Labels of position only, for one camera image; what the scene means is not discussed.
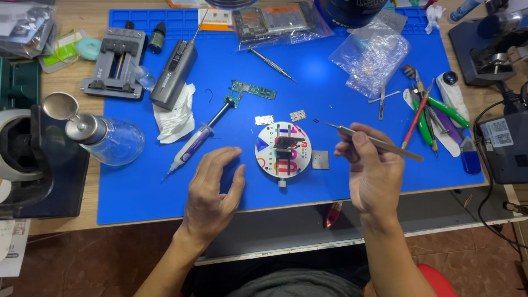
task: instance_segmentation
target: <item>grey board holder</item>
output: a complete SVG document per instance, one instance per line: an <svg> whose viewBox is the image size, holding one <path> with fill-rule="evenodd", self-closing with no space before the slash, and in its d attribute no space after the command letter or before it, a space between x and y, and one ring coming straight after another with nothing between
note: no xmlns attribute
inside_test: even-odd
<svg viewBox="0 0 528 297"><path fill-rule="evenodd" d="M141 65L143 62L146 35L144 31L106 28L93 77L82 80L81 91L93 96L141 100L144 91L141 85L136 82L133 71L135 66ZM121 54L124 54L125 57L120 76L118 79L114 79L115 72L119 67L118 58Z"/></svg>

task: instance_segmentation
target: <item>white tissue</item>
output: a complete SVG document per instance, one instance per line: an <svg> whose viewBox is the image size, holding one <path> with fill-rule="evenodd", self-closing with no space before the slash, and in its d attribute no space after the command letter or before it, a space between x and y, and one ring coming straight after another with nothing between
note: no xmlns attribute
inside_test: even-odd
<svg viewBox="0 0 528 297"><path fill-rule="evenodd" d="M442 6L434 6L431 5L427 7L426 15L427 15L427 27L426 27L426 33L431 34L432 28L435 27L438 30L440 30L440 25L438 24L438 20L442 18L442 13L446 10L445 8L442 9Z"/></svg>
<svg viewBox="0 0 528 297"><path fill-rule="evenodd" d="M173 143L194 130L192 106L195 91L194 84L186 84L173 110L167 110L152 104L154 118L156 119L156 124L158 124L158 140L160 143Z"/></svg>

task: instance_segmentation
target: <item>black wire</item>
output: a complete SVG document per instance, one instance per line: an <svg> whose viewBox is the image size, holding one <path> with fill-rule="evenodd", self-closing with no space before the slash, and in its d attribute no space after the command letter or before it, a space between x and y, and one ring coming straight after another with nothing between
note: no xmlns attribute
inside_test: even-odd
<svg viewBox="0 0 528 297"><path fill-rule="evenodd" d="M483 112L481 112L477 118L475 119L475 122L473 123L473 135L475 136L475 143L476 143L476 146L477 146L477 149L478 149L478 152L480 154L480 156L482 157L482 160L484 162L484 167L486 168L486 171L488 173L488 177L489 177L489 189L488 189L488 193L486 194L486 197L484 197L484 199L482 200L482 202L480 203L480 205L478 206L478 210L477 210L477 214L478 214L478 218L480 219L480 221L482 222L482 224L484 224L484 226L486 226L486 228L488 228L491 232L495 233L497 236L499 236L500 238L504 239L505 241L509 242L510 244L514 244L516 246L518 246L519 248L520 247L524 247L524 248L527 248L528 249L528 246L525 246L525 245L522 245L518 242L515 242L509 238L507 238L506 236L504 236L502 233L500 233L499 231L495 230L494 228L490 227L486 221L482 218L482 214L481 214L481 211L482 211L482 206L486 203L486 201L488 201L488 199L490 198L491 194L492 194L492 191L493 191L493 183L494 183L494 180L493 180L493 175L492 175L492 171L491 171L491 168L488 164L488 161L486 159L486 156L484 155L483 151L482 151L482 143L481 143L481 137L479 134L477 134L477 125L478 125L478 121L480 120L480 118L490 109L492 109L493 107L499 105L499 104L502 104L502 103L505 103L506 100L501 100L497 103L493 103L491 104L490 106L488 106Z"/></svg>

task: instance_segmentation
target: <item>dark grey power tool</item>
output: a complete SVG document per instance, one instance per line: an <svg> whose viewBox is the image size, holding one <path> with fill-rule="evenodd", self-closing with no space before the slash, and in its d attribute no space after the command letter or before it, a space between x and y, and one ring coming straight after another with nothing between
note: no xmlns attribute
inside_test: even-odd
<svg viewBox="0 0 528 297"><path fill-rule="evenodd" d="M163 68L162 74L159 76L158 82L152 92L150 92L150 99L152 102L167 110L172 110L182 88L187 81L187 77L191 73L191 69L194 66L196 58L198 58L198 52L194 47L194 39L202 26L203 20L207 15L207 11L203 15L202 21L200 22L198 29L191 41L178 40L174 50L172 51L165 68Z"/></svg>

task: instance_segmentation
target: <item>plastic bag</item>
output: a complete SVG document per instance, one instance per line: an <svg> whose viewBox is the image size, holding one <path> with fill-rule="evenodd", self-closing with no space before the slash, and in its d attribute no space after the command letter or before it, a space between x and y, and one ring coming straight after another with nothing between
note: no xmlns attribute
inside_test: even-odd
<svg viewBox="0 0 528 297"><path fill-rule="evenodd" d="M295 44L334 35L311 1L248 7L233 12L238 50Z"/></svg>
<svg viewBox="0 0 528 297"><path fill-rule="evenodd" d="M0 2L0 56L32 59L53 53L58 35L56 7Z"/></svg>
<svg viewBox="0 0 528 297"><path fill-rule="evenodd" d="M350 74L348 87L376 99L410 51L407 39L375 17L354 29L328 59Z"/></svg>

